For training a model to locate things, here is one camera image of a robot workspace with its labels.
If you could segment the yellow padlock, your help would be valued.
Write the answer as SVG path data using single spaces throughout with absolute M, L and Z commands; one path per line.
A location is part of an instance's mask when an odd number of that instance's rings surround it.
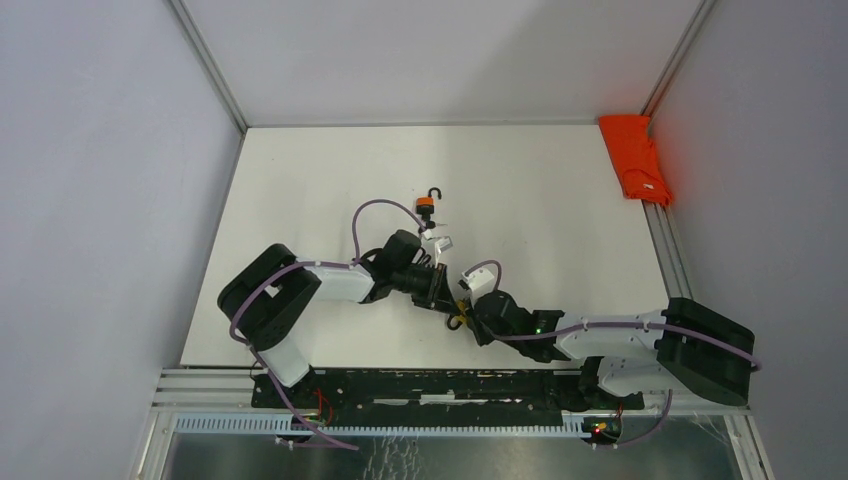
M 457 300 L 455 302 L 455 305 L 456 305 L 456 311 L 452 314 L 449 314 L 447 319 L 446 319 L 446 322 L 445 322 L 445 326 L 450 331 L 459 330 L 462 326 L 467 324 L 468 319 L 469 319 L 469 317 L 468 317 L 468 311 L 469 311 L 469 308 L 470 308 L 469 300 L 468 299 Z

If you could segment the orange padlock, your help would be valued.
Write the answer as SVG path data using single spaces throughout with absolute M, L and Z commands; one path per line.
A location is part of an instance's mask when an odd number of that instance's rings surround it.
M 431 187 L 427 194 L 418 197 L 414 203 L 414 211 L 422 218 L 429 218 L 435 213 L 435 200 L 442 199 L 442 191 L 438 187 Z

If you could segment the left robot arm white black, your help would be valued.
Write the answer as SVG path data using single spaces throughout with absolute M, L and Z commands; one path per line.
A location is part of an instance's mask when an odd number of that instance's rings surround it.
M 246 344 L 277 379 L 275 392 L 290 407 L 314 394 L 311 366 L 289 338 L 312 301 L 371 304 L 394 291 L 414 306 L 455 317 L 460 314 L 442 263 L 417 259 L 419 236 L 398 230 L 386 243 L 350 264 L 297 257 L 288 247 L 269 246 L 220 292 L 217 306 L 230 321 L 231 336 Z

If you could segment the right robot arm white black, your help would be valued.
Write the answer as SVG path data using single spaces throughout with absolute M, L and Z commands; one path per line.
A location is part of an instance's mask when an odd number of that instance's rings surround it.
M 478 298 L 467 325 L 481 346 L 504 343 L 538 363 L 574 361 L 588 374 L 580 400 L 602 408 L 615 397 L 688 391 L 708 402 L 743 407 L 761 368 L 748 328 L 688 298 L 631 315 L 530 311 L 496 290 Z

